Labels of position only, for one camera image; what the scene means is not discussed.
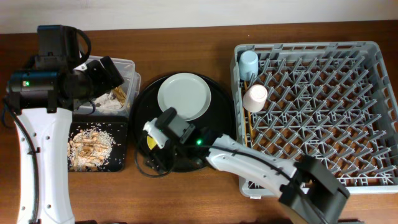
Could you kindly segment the white paper napkin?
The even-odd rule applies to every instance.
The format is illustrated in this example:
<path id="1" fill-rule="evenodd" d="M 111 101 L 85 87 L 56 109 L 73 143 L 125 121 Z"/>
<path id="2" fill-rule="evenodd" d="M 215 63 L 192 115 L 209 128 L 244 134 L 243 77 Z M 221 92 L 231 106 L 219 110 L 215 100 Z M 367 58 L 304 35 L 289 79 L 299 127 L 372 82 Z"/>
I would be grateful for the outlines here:
<path id="1" fill-rule="evenodd" d="M 110 93 L 105 93 L 102 96 L 98 97 L 93 102 L 99 108 L 116 110 L 122 108 L 120 102 L 116 99 L 112 90 Z"/>

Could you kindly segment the yellow bowl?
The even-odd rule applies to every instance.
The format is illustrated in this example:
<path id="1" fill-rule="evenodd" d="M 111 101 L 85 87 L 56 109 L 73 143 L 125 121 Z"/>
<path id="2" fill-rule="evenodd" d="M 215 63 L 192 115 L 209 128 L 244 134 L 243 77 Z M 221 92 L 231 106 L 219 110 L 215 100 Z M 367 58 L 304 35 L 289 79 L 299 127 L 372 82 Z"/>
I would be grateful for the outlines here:
<path id="1" fill-rule="evenodd" d="M 150 150 L 153 150 L 154 148 L 157 147 L 156 141 L 152 137 L 150 137 L 149 135 L 147 135 L 146 141 L 147 141 L 147 146 L 148 146 L 148 148 Z"/>

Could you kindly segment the gold foil wrapper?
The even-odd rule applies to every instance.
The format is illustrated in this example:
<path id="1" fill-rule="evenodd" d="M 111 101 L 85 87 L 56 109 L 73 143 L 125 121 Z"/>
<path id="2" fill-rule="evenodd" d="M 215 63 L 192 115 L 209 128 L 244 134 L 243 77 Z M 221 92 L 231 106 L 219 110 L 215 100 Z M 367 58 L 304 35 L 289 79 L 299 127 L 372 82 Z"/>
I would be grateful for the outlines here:
<path id="1" fill-rule="evenodd" d="M 121 106 L 124 106 L 126 102 L 126 94 L 123 89 L 119 86 L 113 89 L 112 92 L 115 95 L 116 99 L 120 102 Z"/>

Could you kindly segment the grey round plate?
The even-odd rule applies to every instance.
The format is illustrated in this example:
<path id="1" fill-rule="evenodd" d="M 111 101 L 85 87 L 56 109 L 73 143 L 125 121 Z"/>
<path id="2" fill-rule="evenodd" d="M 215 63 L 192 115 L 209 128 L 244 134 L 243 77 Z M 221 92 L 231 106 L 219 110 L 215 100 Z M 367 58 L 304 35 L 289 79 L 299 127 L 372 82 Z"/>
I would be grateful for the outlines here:
<path id="1" fill-rule="evenodd" d="M 174 108 L 185 121 L 201 117 L 211 103 L 211 90 L 207 82 L 193 73 L 176 73 L 161 84 L 157 102 L 165 111 Z"/>

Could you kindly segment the food scraps and rice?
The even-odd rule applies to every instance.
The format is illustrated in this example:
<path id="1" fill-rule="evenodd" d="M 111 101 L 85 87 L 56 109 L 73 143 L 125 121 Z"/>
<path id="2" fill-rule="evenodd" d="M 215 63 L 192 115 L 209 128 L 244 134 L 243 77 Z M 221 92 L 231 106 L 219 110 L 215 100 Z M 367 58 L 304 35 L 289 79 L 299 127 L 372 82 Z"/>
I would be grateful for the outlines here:
<path id="1" fill-rule="evenodd" d="M 99 171 L 109 164 L 116 141 L 107 131 L 98 128 L 79 129 L 67 143 L 68 170 Z"/>

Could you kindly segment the pink plastic cup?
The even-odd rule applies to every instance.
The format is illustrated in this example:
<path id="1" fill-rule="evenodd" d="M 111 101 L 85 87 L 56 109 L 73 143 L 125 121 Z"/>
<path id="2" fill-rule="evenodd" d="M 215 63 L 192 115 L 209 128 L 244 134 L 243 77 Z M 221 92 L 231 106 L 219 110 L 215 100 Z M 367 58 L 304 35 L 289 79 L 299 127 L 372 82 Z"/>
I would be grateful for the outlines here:
<path id="1" fill-rule="evenodd" d="M 262 85 L 253 85 L 243 96 L 243 107 L 252 113 L 261 111 L 267 100 L 268 91 Z"/>

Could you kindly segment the blue plastic cup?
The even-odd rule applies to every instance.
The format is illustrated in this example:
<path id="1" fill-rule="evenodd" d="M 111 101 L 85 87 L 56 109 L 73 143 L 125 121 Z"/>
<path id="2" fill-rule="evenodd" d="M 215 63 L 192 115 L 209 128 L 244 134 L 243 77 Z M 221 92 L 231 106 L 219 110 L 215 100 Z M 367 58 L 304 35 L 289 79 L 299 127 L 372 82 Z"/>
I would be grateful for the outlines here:
<path id="1" fill-rule="evenodd" d="M 258 74 L 259 59 L 255 52 L 245 51 L 241 54 L 238 62 L 240 79 L 250 81 Z"/>

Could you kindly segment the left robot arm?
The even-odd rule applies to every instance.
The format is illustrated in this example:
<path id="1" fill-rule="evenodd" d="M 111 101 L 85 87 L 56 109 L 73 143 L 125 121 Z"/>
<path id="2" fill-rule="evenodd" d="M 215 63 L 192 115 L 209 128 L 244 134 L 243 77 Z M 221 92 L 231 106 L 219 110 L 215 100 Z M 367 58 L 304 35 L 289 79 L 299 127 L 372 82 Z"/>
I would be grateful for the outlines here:
<path id="1" fill-rule="evenodd" d="M 86 34 L 39 26 L 39 52 L 15 71 L 3 98 L 17 129 L 21 155 L 19 223 L 73 223 L 67 141 L 73 112 L 123 84 L 110 57 L 90 60 Z"/>

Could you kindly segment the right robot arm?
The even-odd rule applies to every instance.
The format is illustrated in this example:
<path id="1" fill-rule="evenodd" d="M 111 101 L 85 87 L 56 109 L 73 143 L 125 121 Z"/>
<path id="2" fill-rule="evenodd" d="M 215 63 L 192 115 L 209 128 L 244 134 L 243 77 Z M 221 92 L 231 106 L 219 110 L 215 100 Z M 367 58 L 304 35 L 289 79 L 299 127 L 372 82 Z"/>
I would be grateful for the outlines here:
<path id="1" fill-rule="evenodd" d="M 174 170 L 179 158 L 199 159 L 270 190 L 293 223 L 338 223 L 350 196 L 318 159 L 304 155 L 293 161 L 255 151 L 227 134 L 197 128 L 175 108 L 147 121 L 142 130 L 156 143 L 145 155 L 161 176 Z"/>

